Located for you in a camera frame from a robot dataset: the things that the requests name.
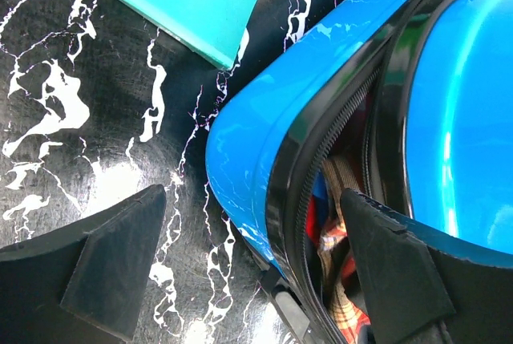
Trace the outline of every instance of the marble surface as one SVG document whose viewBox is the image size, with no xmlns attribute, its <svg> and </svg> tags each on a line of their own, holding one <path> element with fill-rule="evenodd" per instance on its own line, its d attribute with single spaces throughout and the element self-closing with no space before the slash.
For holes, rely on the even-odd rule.
<svg viewBox="0 0 513 344">
<path fill-rule="evenodd" d="M 235 67 L 217 71 L 118 0 L 0 0 L 0 246 L 163 184 L 134 342 L 294 342 L 204 148 L 223 104 L 340 1 L 259 0 Z"/>
</svg>

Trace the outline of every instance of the black marble countertop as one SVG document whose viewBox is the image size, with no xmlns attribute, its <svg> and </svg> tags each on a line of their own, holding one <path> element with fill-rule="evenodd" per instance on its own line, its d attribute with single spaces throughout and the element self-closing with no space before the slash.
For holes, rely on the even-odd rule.
<svg viewBox="0 0 513 344">
<path fill-rule="evenodd" d="M 235 67 L 217 71 L 118 0 L 0 0 L 0 246 L 163 184 L 134 342 L 293 342 L 204 149 L 223 104 L 340 1 L 259 0 Z"/>
</svg>

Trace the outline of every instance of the clothing inside bag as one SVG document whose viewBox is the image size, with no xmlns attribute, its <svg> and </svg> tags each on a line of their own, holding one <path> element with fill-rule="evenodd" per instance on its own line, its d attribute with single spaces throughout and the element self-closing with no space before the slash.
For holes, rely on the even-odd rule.
<svg viewBox="0 0 513 344">
<path fill-rule="evenodd" d="M 311 245 L 310 277 L 317 283 L 314 289 L 349 344 L 374 342 L 337 200 L 345 188 L 363 192 L 362 136 L 369 106 L 368 97 L 351 116 L 323 162 L 313 187 L 305 231 Z"/>
</svg>

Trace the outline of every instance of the striped cloth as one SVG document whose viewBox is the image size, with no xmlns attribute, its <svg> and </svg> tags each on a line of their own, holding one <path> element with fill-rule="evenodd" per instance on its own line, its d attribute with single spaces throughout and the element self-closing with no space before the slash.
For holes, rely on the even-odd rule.
<svg viewBox="0 0 513 344">
<path fill-rule="evenodd" d="M 323 286 L 325 293 L 330 295 L 328 309 L 331 317 L 347 342 L 354 344 L 360 329 L 370 324 L 370 320 L 344 292 L 344 279 L 355 271 L 355 265 L 347 245 L 347 232 L 339 199 L 345 188 L 360 190 L 360 185 L 348 160 L 343 156 L 328 158 L 323 163 L 322 171 L 328 181 L 328 191 L 334 199 L 336 208 L 336 214 L 330 217 L 330 221 L 321 231 L 317 249 L 322 263 Z M 341 255 L 343 261 L 341 265 L 337 265 Z"/>
</svg>

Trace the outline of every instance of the orange plaid cloth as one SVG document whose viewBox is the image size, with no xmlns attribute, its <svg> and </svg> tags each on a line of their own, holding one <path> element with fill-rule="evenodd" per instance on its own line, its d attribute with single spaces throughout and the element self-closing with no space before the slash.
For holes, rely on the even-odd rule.
<svg viewBox="0 0 513 344">
<path fill-rule="evenodd" d="M 328 191 L 336 208 L 336 216 L 328 221 L 321 231 L 317 253 L 321 258 L 324 288 L 331 295 L 329 313 L 349 344 L 357 341 L 362 326 L 370 324 L 369 317 L 358 309 L 345 295 L 344 278 L 355 270 L 352 255 L 346 254 L 340 265 L 335 265 L 337 250 L 347 242 L 347 232 L 342 217 L 339 199 L 344 188 L 360 189 L 357 179 L 343 156 L 328 158 L 322 167 L 328 180 Z"/>
</svg>

